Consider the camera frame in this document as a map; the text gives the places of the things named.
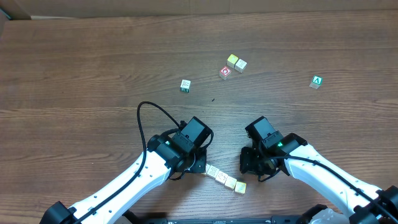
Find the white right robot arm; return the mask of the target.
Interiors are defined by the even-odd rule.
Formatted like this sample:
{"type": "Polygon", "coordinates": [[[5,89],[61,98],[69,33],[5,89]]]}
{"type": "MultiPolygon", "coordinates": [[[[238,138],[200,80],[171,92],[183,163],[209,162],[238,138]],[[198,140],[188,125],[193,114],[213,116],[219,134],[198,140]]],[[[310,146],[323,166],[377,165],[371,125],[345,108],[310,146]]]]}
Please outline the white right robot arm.
{"type": "Polygon", "coordinates": [[[283,172],[311,186],[340,213],[317,205],[304,213],[298,223],[397,223],[397,187],[382,190],[363,182],[334,165],[306,140],[290,133],[271,134],[243,147],[241,173],[270,179],[283,172]]]}

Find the wooden block with dots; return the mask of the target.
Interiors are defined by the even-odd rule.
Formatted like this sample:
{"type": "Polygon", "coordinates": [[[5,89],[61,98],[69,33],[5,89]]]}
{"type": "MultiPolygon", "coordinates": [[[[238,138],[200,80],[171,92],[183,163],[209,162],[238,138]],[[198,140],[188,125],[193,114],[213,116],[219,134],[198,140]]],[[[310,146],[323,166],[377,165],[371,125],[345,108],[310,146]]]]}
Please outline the wooden block with dots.
{"type": "Polygon", "coordinates": [[[220,184],[225,184],[226,180],[228,179],[228,174],[224,173],[223,171],[218,171],[215,180],[220,184]]]}

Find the wooden block with hammer picture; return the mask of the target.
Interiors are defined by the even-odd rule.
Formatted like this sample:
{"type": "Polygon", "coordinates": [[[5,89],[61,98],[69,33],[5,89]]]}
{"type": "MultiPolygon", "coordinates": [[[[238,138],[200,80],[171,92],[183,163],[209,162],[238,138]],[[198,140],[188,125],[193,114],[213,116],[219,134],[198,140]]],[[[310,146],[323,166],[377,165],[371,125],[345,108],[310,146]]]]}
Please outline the wooden block with hammer picture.
{"type": "Polygon", "coordinates": [[[207,176],[207,173],[208,173],[210,167],[211,166],[209,164],[206,164],[205,171],[202,173],[204,176],[207,176]]]}

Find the yellow sided wooden block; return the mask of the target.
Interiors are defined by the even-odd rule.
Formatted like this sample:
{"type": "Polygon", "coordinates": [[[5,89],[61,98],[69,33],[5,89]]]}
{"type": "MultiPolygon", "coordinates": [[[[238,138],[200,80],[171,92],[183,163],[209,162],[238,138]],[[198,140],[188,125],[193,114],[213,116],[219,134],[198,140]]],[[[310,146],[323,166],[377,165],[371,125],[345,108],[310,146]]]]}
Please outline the yellow sided wooden block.
{"type": "Polygon", "coordinates": [[[214,167],[214,166],[209,166],[206,174],[207,174],[207,176],[215,179],[217,177],[219,171],[220,171],[219,168],[214,167]]]}

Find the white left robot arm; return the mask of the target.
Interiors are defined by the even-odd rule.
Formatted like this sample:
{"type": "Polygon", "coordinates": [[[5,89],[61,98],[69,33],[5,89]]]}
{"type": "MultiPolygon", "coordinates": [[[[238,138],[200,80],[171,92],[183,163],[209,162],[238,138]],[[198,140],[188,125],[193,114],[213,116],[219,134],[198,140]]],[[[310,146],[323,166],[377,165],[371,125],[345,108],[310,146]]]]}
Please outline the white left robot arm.
{"type": "Polygon", "coordinates": [[[174,173],[201,173],[206,156],[203,144],[209,134],[155,135],[146,150],[122,174],[88,198],[66,207],[56,202],[40,224],[115,223],[146,193],[162,185],[174,173]]]}

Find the wooden block number three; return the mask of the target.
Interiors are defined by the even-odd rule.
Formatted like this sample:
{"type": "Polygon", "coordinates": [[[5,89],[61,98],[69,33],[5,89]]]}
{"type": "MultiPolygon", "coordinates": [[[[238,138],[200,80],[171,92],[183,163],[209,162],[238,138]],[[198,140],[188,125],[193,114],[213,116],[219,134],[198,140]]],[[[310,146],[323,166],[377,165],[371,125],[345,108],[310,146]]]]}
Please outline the wooden block number three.
{"type": "Polygon", "coordinates": [[[237,181],[234,187],[234,192],[237,194],[245,194],[246,193],[246,183],[237,181]]]}

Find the wooden block with squiggle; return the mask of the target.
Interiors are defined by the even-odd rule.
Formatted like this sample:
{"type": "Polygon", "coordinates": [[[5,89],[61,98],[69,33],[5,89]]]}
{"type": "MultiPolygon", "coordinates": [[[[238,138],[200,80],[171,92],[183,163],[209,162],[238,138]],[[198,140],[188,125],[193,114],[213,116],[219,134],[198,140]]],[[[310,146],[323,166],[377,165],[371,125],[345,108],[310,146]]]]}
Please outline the wooden block with squiggle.
{"type": "Polygon", "coordinates": [[[234,177],[231,177],[231,176],[227,176],[224,186],[229,189],[234,190],[236,183],[237,183],[237,179],[235,179],[234,177]]]}

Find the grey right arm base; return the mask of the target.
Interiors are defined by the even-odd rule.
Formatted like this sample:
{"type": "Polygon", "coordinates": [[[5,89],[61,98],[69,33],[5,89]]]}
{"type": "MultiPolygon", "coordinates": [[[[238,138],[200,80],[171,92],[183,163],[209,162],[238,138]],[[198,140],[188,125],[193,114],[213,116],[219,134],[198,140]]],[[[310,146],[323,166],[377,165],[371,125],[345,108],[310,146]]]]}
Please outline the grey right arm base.
{"type": "Polygon", "coordinates": [[[303,213],[296,224],[349,224],[349,219],[326,205],[317,204],[303,213]]]}

